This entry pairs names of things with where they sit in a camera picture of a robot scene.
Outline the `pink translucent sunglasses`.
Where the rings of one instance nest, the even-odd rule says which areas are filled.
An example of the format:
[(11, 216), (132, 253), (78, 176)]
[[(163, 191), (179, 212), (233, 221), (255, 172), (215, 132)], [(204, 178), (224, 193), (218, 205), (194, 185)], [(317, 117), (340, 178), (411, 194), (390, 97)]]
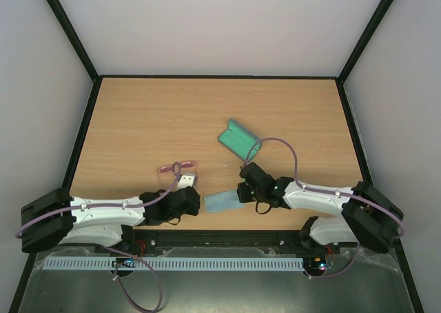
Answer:
[(159, 167), (156, 171), (158, 184), (160, 188), (167, 189), (173, 182), (175, 181), (174, 186), (172, 187), (171, 191), (177, 190), (176, 185), (181, 177), (182, 174), (186, 173), (194, 173), (197, 175), (197, 182), (198, 182), (198, 170), (197, 165), (195, 161), (183, 161), (180, 162), (180, 165), (163, 165)]

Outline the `grey glasses case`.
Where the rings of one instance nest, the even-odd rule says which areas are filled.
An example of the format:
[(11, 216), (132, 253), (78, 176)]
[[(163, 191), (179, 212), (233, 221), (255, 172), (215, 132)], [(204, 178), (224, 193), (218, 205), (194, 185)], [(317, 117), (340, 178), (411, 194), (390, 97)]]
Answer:
[(250, 162), (262, 146), (259, 137), (233, 118), (228, 119), (227, 129), (218, 136), (218, 142), (244, 163)]

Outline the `black aluminium frame rail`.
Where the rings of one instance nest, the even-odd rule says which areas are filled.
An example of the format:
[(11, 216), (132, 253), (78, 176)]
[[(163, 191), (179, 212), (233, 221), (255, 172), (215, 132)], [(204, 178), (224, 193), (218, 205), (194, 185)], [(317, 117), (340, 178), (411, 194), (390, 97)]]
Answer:
[(44, 235), (41, 231), (25, 236), (21, 249), (25, 253), (37, 253), (57, 245), (94, 245), (97, 252), (108, 246), (130, 254), (144, 250), (146, 254), (158, 254), (167, 248), (272, 248), (281, 254), (295, 254), (301, 257), (323, 256), (331, 248), (339, 253), (341, 247), (352, 248), (355, 242), (377, 253), (387, 253), (397, 237), (397, 226), (365, 229), (356, 226), (355, 239), (327, 239), (324, 244), (315, 242), (312, 230), (300, 231), (174, 231), (135, 230), (126, 225), (106, 225), (82, 228), (71, 237), (57, 230), (55, 234)]

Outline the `light blue cleaning cloth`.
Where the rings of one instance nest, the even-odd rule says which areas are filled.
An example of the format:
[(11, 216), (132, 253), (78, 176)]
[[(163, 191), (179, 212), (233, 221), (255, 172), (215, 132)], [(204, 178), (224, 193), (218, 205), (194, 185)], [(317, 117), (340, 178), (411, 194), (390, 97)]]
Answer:
[(228, 210), (237, 210), (244, 208), (244, 204), (238, 199), (235, 190), (219, 192), (204, 197), (206, 212), (224, 212)]

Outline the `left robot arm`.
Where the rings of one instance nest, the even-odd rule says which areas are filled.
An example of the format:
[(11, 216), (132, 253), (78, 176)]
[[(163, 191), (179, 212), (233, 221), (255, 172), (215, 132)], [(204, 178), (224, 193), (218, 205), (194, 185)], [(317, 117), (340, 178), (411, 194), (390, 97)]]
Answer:
[(112, 247), (132, 240), (130, 228), (161, 225), (184, 214), (196, 216), (200, 206), (201, 197), (192, 186), (121, 200), (84, 199), (59, 188), (22, 207), (17, 236), (25, 253), (63, 244)]

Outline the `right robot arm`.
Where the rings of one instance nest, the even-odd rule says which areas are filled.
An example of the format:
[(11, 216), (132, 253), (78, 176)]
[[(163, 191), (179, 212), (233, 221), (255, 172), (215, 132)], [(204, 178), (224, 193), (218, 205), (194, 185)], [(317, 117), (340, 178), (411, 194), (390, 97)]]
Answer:
[(313, 210), (326, 217), (311, 216), (299, 232), (308, 252), (337, 243), (359, 243), (377, 253), (387, 253), (402, 235), (404, 214), (372, 184), (354, 187), (310, 185), (282, 176), (273, 178), (254, 162), (239, 173), (237, 195), (241, 203), (266, 203), (271, 209)]

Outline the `metal tray foreground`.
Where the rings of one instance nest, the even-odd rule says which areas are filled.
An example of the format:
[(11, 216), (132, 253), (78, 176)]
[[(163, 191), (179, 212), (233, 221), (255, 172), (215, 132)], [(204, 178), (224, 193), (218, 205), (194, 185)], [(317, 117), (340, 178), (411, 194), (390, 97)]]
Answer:
[[(345, 250), (325, 279), (304, 272), (43, 270), (52, 256), (110, 256), (82, 248), (38, 255), (20, 312), (412, 312), (390, 254)], [(159, 257), (293, 258), (261, 250), (179, 250)]]

